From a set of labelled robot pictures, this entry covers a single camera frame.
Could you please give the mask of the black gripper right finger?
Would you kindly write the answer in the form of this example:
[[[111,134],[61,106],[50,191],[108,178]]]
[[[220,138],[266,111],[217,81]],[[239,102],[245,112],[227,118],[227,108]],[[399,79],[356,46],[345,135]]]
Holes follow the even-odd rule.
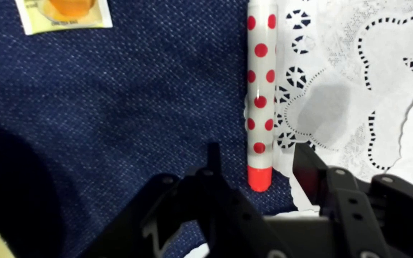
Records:
[[[413,184],[395,175],[359,181],[308,144],[295,145],[292,175],[339,235],[339,258],[413,258]]]

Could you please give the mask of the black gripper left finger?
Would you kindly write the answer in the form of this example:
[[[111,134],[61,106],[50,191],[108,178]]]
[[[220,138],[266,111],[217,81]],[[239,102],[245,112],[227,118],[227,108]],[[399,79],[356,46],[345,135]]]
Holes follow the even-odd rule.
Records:
[[[206,258],[288,258],[288,248],[250,202],[220,174],[220,149],[194,174],[150,178],[80,258],[161,258],[184,222],[194,221]]]

